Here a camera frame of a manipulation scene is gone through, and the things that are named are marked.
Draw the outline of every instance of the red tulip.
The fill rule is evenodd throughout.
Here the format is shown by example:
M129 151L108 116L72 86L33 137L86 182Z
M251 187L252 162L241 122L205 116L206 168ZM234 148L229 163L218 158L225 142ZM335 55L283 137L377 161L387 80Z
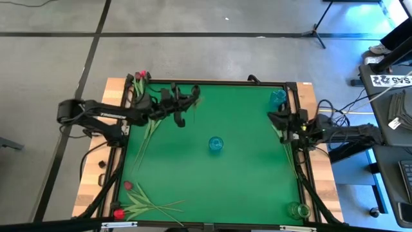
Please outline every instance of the red tulip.
M115 216L115 219L116 220L122 220L122 219L124 219L124 217L125 217L125 213L124 213L124 210L123 209L116 209L114 212L113 212L113 215Z
M126 190L131 190L131 189L133 189L133 184L130 182L130 181L125 181L125 182L123 182L123 186L124 186L124 188L126 189Z

